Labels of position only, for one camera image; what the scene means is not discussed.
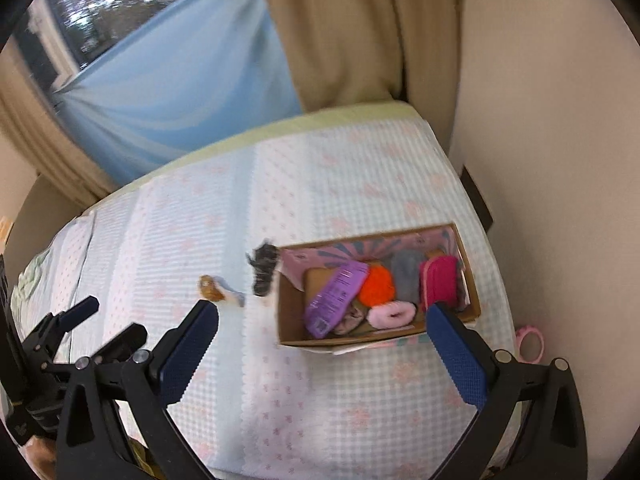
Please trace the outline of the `person's left hand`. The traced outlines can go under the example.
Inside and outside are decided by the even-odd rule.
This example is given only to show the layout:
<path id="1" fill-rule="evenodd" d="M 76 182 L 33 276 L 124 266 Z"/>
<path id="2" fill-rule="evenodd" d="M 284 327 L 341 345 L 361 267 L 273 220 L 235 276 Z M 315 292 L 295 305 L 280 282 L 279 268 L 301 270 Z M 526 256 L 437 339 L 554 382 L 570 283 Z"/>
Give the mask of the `person's left hand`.
<path id="1" fill-rule="evenodd" d="M 27 463 L 32 467 L 34 473 L 42 480 L 55 479 L 55 442 L 43 438 L 32 437 L 25 445 L 25 456 Z"/>

